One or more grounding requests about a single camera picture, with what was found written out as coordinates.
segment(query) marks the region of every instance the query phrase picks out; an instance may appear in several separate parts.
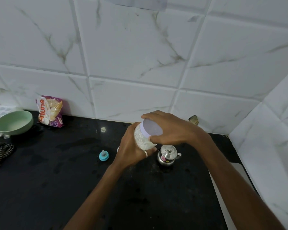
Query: blue bottle cap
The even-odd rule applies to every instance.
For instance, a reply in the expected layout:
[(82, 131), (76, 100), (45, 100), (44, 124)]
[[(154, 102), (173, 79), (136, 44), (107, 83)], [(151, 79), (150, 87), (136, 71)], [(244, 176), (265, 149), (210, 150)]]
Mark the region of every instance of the blue bottle cap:
[(107, 151), (102, 150), (99, 154), (99, 159), (101, 161), (106, 161), (109, 158), (109, 153)]

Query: steel kettle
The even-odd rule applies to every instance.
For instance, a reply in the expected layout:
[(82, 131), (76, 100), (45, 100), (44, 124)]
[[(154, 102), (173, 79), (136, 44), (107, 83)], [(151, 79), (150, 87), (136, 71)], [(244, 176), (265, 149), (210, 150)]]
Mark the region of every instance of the steel kettle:
[(163, 166), (171, 166), (180, 157), (181, 153), (172, 145), (163, 145), (157, 153), (157, 160)]

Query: black countertop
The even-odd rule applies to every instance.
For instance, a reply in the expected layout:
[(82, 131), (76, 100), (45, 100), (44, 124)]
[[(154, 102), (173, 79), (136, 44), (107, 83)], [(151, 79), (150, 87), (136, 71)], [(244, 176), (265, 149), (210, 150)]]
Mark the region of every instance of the black countertop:
[[(0, 138), (17, 147), (0, 166), (0, 230), (62, 229), (113, 161), (129, 125), (72, 116), (63, 122)], [(211, 136), (230, 162), (241, 163), (228, 137)], [(100, 229), (227, 229), (202, 159), (187, 144), (176, 148), (182, 157), (172, 167), (152, 156), (125, 171)], [(98, 158), (102, 150), (110, 154), (106, 162)]]

